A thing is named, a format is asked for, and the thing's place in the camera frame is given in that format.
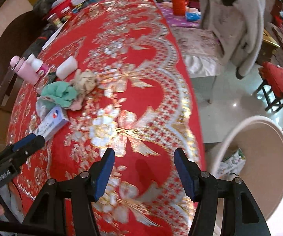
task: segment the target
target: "wooden chair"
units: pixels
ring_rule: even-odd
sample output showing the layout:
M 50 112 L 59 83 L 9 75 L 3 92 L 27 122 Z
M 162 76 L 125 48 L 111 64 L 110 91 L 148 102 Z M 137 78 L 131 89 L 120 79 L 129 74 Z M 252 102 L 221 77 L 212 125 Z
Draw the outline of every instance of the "wooden chair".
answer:
M 257 90 L 253 94 L 257 94 L 260 90 L 263 91 L 265 99 L 267 101 L 268 106 L 265 108 L 265 111 L 269 111 L 273 107 L 278 107 L 278 109 L 275 112 L 279 112 L 281 108 L 283 108 L 283 96 L 281 98 L 276 97 L 273 101 L 270 100 L 269 94 L 272 92 L 272 89 L 270 89 L 268 92 L 265 90 L 265 86 L 268 85 L 268 82 L 264 79 L 262 84 L 258 87 Z
M 14 81 L 10 95 L 7 97 L 7 89 Z M 9 120 L 22 82 L 23 80 L 9 68 L 0 87 L 0 152 L 6 146 Z

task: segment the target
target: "red container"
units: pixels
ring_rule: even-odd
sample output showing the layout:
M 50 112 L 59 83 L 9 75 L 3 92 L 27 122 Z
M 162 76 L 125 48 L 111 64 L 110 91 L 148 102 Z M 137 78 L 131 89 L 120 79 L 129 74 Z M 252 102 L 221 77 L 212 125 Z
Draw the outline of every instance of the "red container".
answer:
M 60 4 L 56 5 L 53 9 L 49 11 L 48 15 L 51 16 L 53 13 L 55 13 L 59 18 L 62 18 L 65 14 L 67 7 L 70 7 L 71 10 L 74 8 L 70 1 L 71 0 L 64 0 Z
M 188 0 L 172 0 L 172 4 L 175 16 L 185 16 Z

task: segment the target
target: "white bottle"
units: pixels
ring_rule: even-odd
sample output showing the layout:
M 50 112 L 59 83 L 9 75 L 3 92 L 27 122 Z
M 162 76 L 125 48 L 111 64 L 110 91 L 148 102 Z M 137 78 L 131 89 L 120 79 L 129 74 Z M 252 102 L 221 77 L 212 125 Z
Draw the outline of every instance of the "white bottle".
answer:
M 50 67 L 45 64 L 41 59 L 36 58 L 33 54 L 31 54 L 26 60 L 33 70 L 40 75 L 41 77 L 45 77 L 50 72 Z

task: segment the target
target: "white bottle cap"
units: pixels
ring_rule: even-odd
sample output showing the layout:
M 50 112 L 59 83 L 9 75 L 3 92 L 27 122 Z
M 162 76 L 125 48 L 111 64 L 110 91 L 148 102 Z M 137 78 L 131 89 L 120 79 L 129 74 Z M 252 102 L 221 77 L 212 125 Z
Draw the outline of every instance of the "white bottle cap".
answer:
M 36 58 L 36 57 L 35 57 L 33 54 L 31 54 L 31 55 L 27 58 L 26 62 L 29 63 L 29 64 L 31 64 L 32 61 L 33 61 L 35 58 Z
M 42 64 L 43 64 L 43 61 L 40 60 L 40 59 L 37 59 L 37 58 L 35 58 L 35 59 L 31 62 L 31 66 L 32 66 L 32 68 L 33 68 L 33 70 L 34 70 L 35 72 L 37 72 L 37 71 L 40 69 L 40 67 L 42 66 Z

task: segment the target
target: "glossy floor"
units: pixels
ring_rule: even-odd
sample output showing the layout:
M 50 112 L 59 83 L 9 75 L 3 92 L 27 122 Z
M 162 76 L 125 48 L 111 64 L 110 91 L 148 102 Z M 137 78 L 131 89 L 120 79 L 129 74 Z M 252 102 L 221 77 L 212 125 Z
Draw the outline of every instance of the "glossy floor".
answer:
M 239 122 L 253 115 L 267 116 L 283 128 L 283 108 L 277 113 L 265 112 L 267 102 L 263 93 L 252 94 L 262 82 L 258 66 L 254 66 L 242 80 L 235 77 L 235 70 L 233 65 L 228 65 L 227 70 L 217 77 L 212 104 L 206 100 L 210 97 L 214 77 L 192 79 L 204 143 L 221 142 Z M 271 235 L 283 236 L 283 200 L 276 214 L 268 221 Z

